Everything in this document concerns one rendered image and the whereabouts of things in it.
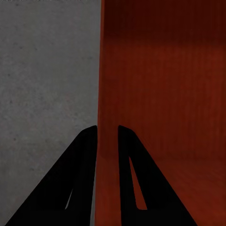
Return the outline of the storage box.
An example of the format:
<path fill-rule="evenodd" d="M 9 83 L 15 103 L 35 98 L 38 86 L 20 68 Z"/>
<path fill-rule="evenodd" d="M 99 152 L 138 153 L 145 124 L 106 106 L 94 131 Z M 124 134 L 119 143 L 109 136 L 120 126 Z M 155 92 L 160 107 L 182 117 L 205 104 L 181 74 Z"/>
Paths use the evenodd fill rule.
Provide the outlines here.
<path fill-rule="evenodd" d="M 101 0 L 95 226 L 121 226 L 119 125 L 198 226 L 226 226 L 226 0 Z"/>

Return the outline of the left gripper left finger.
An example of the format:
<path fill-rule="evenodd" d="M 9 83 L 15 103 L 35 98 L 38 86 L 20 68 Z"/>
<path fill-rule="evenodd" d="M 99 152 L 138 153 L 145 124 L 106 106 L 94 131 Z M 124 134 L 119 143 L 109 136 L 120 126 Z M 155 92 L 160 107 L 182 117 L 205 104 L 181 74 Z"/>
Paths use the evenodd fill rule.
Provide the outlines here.
<path fill-rule="evenodd" d="M 82 130 L 5 226 L 89 226 L 97 125 Z"/>

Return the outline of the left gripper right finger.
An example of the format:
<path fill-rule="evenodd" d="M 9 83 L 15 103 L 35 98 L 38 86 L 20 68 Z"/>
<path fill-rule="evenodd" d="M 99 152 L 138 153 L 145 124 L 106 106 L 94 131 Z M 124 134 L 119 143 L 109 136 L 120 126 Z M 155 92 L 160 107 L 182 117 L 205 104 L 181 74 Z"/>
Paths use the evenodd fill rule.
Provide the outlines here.
<path fill-rule="evenodd" d="M 121 226 L 198 226 L 136 133 L 118 126 Z M 137 208 L 131 158 L 147 210 Z"/>

